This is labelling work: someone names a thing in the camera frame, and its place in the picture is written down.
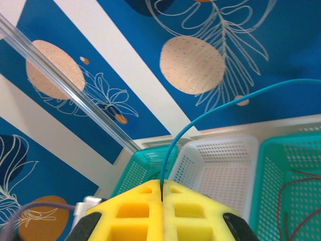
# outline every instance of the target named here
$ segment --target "dark blue circle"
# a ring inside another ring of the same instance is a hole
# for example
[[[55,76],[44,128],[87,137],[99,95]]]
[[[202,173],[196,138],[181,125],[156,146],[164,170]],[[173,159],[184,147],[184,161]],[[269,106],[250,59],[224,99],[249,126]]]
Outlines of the dark blue circle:
[[[154,7],[154,3],[157,0],[150,0],[151,3],[151,7],[153,9],[154,14],[157,16],[159,14],[159,12],[156,11],[155,7]],[[125,0],[125,2],[137,13],[147,16],[147,17],[151,17],[152,14],[150,13],[145,0]],[[168,9],[172,3],[174,2],[174,0],[163,0],[161,2],[159,2],[159,4],[157,5],[157,8],[160,12],[165,12],[166,9]]]
[[[14,166],[18,162],[19,162],[19,165],[26,162],[27,155],[25,154],[26,154],[27,148],[24,145],[24,143],[18,142],[17,137],[15,138],[13,136],[7,136],[7,135],[0,135],[0,137],[3,140],[3,142],[0,142],[0,153],[4,152],[2,155],[2,159],[0,161],[2,161],[3,158],[5,158],[0,166],[0,185],[2,186],[4,184],[5,175],[8,168],[10,172],[10,170],[13,170]],[[22,165],[17,169],[15,169],[14,172],[12,172],[9,178],[9,182],[14,180],[18,176],[18,174],[22,171],[23,167],[24,166]]]

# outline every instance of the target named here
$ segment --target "white line art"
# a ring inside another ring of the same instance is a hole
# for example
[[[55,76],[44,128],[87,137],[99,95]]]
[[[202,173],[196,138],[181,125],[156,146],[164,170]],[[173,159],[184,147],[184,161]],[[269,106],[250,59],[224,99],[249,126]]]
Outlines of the white line art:
[[[220,8],[218,5],[222,4],[222,1],[218,0],[209,0],[208,3],[201,3],[204,1],[193,3],[191,1],[189,7],[179,10],[178,13],[170,13],[170,8],[166,10],[166,13],[161,12],[157,5],[162,1],[165,0],[157,0],[152,5],[150,0],[145,0],[149,11],[159,25],[176,37],[194,37],[209,43],[221,54],[226,65],[224,76],[215,88],[195,95],[198,98],[196,106],[204,103],[205,112],[207,112],[216,107],[220,101],[227,103],[232,98],[249,94],[249,87],[254,86],[250,72],[260,75],[259,67],[249,52],[260,55],[266,61],[269,60],[267,51],[252,35],[252,32],[261,26],[277,0],[267,0],[264,14],[251,27],[246,27],[253,15],[253,9],[248,5],[250,0]],[[199,10],[204,11],[205,7],[208,10],[210,6],[211,10],[208,11],[208,15],[201,19]],[[241,14],[238,16],[242,16],[242,19],[238,23],[230,21],[231,15],[237,13]],[[187,51],[185,65],[188,63],[191,67],[199,64],[201,57],[204,55],[202,50],[205,49],[202,45],[198,44],[193,46],[193,50],[190,49],[193,55],[189,56]]]
[[[126,89],[110,88],[103,73],[92,75],[84,67],[78,65],[85,76],[86,83],[83,92],[113,120],[126,120],[127,114],[139,117],[138,112],[126,102],[129,94]],[[34,86],[38,95],[45,103],[54,107],[61,113],[79,117],[87,116],[71,99],[56,99],[39,91]]]
[[[38,161],[26,161],[23,162],[23,159],[26,157],[29,151],[29,143],[21,136],[13,135],[13,142],[10,143],[9,147],[6,147],[8,143],[0,136],[0,147],[2,147],[0,153],[0,167],[1,165],[6,165],[9,163],[4,176],[4,182],[0,186],[0,229],[3,228],[10,217],[14,212],[21,208],[22,206],[18,202],[18,197],[13,193],[14,188],[23,182],[35,169]],[[18,181],[13,181],[14,184],[9,183],[11,176],[17,169],[21,167],[28,167],[29,171],[23,177],[18,175],[16,178]],[[15,222],[14,228],[17,228],[19,225],[24,224],[28,226],[31,220],[56,220],[56,217],[53,214],[57,211],[57,208],[54,208],[48,212],[38,212],[33,210],[26,210],[23,212],[21,217]]]

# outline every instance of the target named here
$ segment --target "teal plastic basket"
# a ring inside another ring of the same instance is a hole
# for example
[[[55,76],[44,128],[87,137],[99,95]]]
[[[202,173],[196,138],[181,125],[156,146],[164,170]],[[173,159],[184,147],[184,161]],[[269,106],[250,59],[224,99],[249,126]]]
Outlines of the teal plastic basket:
[[[159,179],[161,166],[168,146],[146,148],[135,152],[130,158],[123,174],[121,175],[111,197],[128,191],[146,181]],[[171,173],[178,155],[178,147],[171,152],[166,165],[165,178]]]
[[[321,132],[275,137],[262,143],[249,221],[261,241],[280,240],[278,206],[283,241],[287,241],[285,230],[290,238],[304,219],[321,208],[321,179],[294,170],[321,175]],[[293,240],[321,240],[321,212],[313,215]]]

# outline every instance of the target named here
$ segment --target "mural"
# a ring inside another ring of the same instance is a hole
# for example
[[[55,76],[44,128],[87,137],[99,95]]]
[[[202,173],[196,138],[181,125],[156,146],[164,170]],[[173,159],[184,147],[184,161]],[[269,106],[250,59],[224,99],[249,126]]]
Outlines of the mural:
[[[17,28],[132,139],[169,134],[52,0],[27,0]],[[7,79],[115,162],[122,147],[112,137],[3,40],[0,49],[1,72]],[[151,123],[153,128],[146,128]]]
[[[321,36],[321,3],[313,0],[303,5],[299,0],[137,1],[150,15],[128,1],[98,2],[190,119],[273,83],[308,78],[301,70],[307,66],[297,56],[314,49],[311,45]],[[128,21],[135,22],[134,29]],[[319,66],[306,64],[321,77]],[[316,97],[317,90],[311,93],[310,86],[292,86],[244,101],[196,127],[206,130],[319,113],[313,101],[313,108],[296,111],[278,106],[290,102],[293,90],[299,89],[302,101],[311,94]]]
[[[0,133],[0,228],[28,202],[75,204],[97,190],[95,184],[2,118]],[[26,241],[64,240],[72,220],[67,210],[39,207],[26,210],[14,228]]]
[[[103,73],[97,73],[95,76],[92,75],[84,67],[77,65],[67,53],[53,44],[42,40],[35,40],[33,44],[59,68],[78,89],[83,91],[114,121],[127,124],[125,114],[139,117],[137,111],[125,103],[129,99],[128,91],[125,89],[110,88]],[[86,65],[89,64],[88,59],[84,57],[80,57],[79,59]],[[86,116],[65,93],[61,92],[30,62],[27,62],[26,70],[28,80],[45,103],[56,108],[61,113]]]

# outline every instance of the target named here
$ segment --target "purple cable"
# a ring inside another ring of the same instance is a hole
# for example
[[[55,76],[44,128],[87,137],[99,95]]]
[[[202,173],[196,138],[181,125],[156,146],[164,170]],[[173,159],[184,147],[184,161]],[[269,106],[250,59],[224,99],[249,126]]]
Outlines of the purple cable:
[[[69,205],[69,204],[62,204],[62,203],[54,203],[54,202],[31,202],[28,203],[22,208],[18,209],[11,217],[10,221],[7,223],[7,225],[4,227],[0,234],[0,241],[10,241],[10,237],[13,232],[13,226],[15,224],[15,221],[20,217],[20,215],[26,211],[27,209],[33,208],[33,207],[55,207],[55,208],[62,208],[62,209],[67,209],[67,210],[75,210],[74,205]]]

